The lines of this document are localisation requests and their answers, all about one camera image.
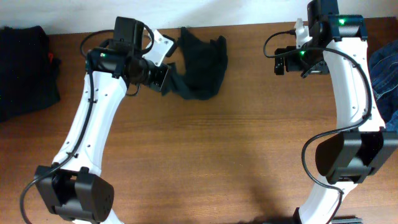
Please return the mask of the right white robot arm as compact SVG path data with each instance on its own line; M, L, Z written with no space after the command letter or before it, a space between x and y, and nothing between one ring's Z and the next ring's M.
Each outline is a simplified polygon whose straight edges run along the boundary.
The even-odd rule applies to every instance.
M376 104L368 70L368 34L363 17L335 12L298 19L289 34L295 45L274 53L275 73L331 76L336 128L315 135L318 142L313 189L289 223L339 223L345 197L374 175L397 149Z

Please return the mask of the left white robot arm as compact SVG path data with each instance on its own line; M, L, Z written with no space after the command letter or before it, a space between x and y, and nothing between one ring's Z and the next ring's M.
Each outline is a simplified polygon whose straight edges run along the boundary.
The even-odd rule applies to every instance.
M36 186L51 214L73 223L120 223L113 210L114 187L101 178L105 143L129 86L161 92L171 67L163 63L177 44L150 30L123 37L120 32L86 54L83 94L67 138L50 166L38 166Z

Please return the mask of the dark green t-shirt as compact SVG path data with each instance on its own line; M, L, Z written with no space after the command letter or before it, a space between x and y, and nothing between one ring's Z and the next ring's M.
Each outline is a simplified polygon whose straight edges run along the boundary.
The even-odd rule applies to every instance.
M170 63L171 74L162 96L170 92L185 100L209 100L216 96L228 67L226 38L221 35L203 42L181 27L177 45L183 54L185 73L178 73L176 64Z

